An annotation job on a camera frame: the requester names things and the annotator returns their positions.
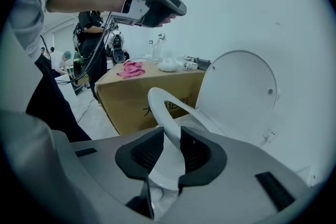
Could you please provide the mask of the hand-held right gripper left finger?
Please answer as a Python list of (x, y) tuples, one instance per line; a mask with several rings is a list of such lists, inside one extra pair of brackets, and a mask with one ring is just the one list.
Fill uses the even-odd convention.
[(164, 146), (162, 127), (134, 134), (72, 143), (79, 161), (93, 180), (112, 198), (154, 219), (149, 174)]

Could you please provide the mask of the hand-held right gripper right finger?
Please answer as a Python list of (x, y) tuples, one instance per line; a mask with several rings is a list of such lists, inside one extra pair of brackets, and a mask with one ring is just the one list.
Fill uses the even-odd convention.
[(295, 172), (243, 141), (181, 127), (181, 151), (186, 173), (172, 223), (258, 223), (308, 191)]

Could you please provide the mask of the white toilet lid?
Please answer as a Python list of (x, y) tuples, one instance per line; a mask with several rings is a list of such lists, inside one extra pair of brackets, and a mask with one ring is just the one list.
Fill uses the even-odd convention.
[(226, 136), (260, 138), (278, 98), (275, 75), (263, 58), (229, 51), (207, 69), (196, 109)]

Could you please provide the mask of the white spare toilet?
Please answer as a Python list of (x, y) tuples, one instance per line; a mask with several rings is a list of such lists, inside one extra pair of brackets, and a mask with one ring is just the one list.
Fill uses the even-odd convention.
[(143, 55), (142, 58), (145, 59), (146, 61), (151, 61), (154, 64), (160, 63), (162, 61), (161, 48), (162, 45), (160, 43), (152, 44), (151, 53)]

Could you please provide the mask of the person's left hand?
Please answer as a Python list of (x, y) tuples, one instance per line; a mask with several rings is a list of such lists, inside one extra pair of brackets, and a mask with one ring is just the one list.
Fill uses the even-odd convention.
[(167, 18), (162, 20), (156, 27), (163, 27), (165, 24), (169, 24), (172, 20), (176, 18), (176, 15), (170, 14)]

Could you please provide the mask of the white fluffy sponge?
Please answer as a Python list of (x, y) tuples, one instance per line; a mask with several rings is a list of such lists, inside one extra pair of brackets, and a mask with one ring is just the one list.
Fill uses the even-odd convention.
[(177, 72), (179, 66), (172, 58), (164, 58), (157, 64), (157, 68), (163, 72)]

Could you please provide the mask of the black plastic tray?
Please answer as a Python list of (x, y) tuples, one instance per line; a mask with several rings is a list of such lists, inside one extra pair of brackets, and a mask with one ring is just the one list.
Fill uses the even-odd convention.
[(197, 68), (202, 71), (206, 71), (211, 65), (210, 60), (201, 59), (199, 57), (195, 58), (195, 57), (187, 56), (187, 60), (191, 61), (192, 63), (195, 63), (197, 65)]

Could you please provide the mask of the large cardboard box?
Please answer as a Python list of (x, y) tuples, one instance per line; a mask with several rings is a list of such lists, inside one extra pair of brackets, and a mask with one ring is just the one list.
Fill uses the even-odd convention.
[(156, 127), (148, 91), (161, 88), (183, 103), (195, 107), (205, 72), (180, 70), (163, 72), (151, 62), (144, 62), (144, 74), (123, 78), (123, 64), (117, 64), (96, 82), (96, 95), (109, 120), (120, 135)]

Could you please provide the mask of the pink cloth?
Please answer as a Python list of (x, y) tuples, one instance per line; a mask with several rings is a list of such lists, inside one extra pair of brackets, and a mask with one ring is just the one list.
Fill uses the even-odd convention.
[(126, 62), (124, 63), (125, 72), (136, 72), (142, 70), (143, 62)]
[(145, 73), (145, 70), (143, 70), (142, 68), (131, 66), (131, 67), (125, 67), (124, 70), (122, 72), (117, 73), (117, 75), (124, 79), (128, 79), (128, 78), (140, 76), (144, 73)]

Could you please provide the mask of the person's black trousers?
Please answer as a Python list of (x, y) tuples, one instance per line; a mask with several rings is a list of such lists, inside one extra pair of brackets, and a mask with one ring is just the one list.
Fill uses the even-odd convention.
[(50, 61), (41, 55), (35, 65), (43, 77), (30, 99), (26, 113), (43, 120), (52, 130), (64, 132), (70, 142), (91, 140), (78, 125), (68, 101), (57, 86)]

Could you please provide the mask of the white wall valve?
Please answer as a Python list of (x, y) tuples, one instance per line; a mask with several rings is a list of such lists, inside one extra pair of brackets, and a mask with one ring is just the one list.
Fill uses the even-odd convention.
[(262, 136), (266, 143), (272, 143), (278, 137), (278, 132), (275, 131), (273, 128), (269, 127), (265, 130)]

